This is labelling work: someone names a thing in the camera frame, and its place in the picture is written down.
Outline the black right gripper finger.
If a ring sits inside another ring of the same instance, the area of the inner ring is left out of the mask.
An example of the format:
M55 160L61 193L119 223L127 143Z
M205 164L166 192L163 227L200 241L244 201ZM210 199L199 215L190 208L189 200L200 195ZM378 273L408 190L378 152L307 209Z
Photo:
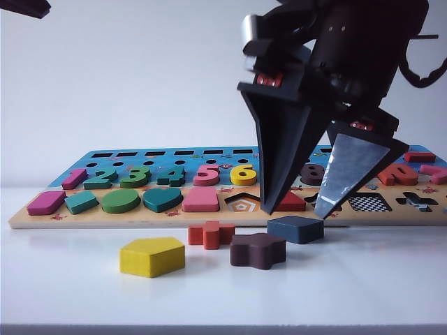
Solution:
M308 118L308 108L300 104L303 74L285 74L278 87L241 82L237 89L256 125L261 169L261 208L276 210L298 175L305 159L300 157L300 140Z
M348 117L328 127L332 146L314 212L329 216L409 146L393 138L399 120L379 109L373 118Z

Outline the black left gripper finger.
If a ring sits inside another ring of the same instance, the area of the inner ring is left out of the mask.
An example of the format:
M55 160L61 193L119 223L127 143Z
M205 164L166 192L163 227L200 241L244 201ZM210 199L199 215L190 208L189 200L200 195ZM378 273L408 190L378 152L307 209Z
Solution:
M0 7L29 17L43 18L51 9L46 0L0 0Z

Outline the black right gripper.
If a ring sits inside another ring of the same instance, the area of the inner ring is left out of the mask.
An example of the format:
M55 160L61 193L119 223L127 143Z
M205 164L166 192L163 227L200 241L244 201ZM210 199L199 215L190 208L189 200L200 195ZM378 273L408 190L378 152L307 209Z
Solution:
M429 80L409 68L427 1L280 1L244 18L244 54L260 84L278 87L301 72L300 104L372 110L400 71L418 88Z

